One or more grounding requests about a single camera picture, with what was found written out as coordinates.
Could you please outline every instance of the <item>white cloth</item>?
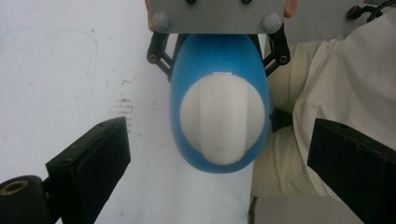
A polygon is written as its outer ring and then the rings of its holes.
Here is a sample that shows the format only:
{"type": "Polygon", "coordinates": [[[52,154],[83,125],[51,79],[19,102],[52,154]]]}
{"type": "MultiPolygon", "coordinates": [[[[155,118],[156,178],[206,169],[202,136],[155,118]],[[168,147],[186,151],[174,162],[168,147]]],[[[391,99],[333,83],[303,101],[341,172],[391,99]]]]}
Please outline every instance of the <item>white cloth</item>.
{"type": "MultiPolygon", "coordinates": [[[[344,123],[396,149],[396,10],[324,42],[293,111],[298,147],[306,164],[316,118],[344,123]]],[[[320,195],[333,195],[311,169],[320,195]]]]}
{"type": "Polygon", "coordinates": [[[272,105],[292,113],[293,126],[267,138],[254,163],[252,195],[338,199],[306,166],[316,118],[345,123],[396,149],[395,40],[392,10],[345,40],[290,48],[290,64],[278,68],[268,85],[272,105]]]}

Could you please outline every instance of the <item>robotic arm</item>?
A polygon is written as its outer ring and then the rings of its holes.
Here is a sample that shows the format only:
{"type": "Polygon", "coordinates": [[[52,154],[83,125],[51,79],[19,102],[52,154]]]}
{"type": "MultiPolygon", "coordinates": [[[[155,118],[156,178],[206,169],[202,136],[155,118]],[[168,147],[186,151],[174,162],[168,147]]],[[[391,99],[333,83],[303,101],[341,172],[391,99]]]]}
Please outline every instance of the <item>robotic arm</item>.
{"type": "Polygon", "coordinates": [[[260,152],[268,130],[266,77],[290,60],[284,1],[151,0],[148,61],[171,81],[171,122],[178,149],[195,168],[230,173],[260,152]],[[173,58],[169,34],[178,36],[173,58]],[[262,59],[258,34],[272,53],[262,59]]]}

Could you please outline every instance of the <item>white surface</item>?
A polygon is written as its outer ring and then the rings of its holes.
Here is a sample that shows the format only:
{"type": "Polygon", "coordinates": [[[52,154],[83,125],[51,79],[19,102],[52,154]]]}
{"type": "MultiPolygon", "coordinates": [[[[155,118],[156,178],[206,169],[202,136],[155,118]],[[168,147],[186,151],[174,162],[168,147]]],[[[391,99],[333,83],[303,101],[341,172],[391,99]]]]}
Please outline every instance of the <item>white surface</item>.
{"type": "Polygon", "coordinates": [[[264,104],[259,93],[231,73],[202,77],[187,91],[180,107],[186,138],[215,164],[239,161],[262,133],[264,104]]]}
{"type": "Polygon", "coordinates": [[[170,131],[166,76],[146,61],[143,0],[0,2],[0,182],[125,116],[132,162],[96,223],[246,223],[251,166],[202,173],[170,131]]]}

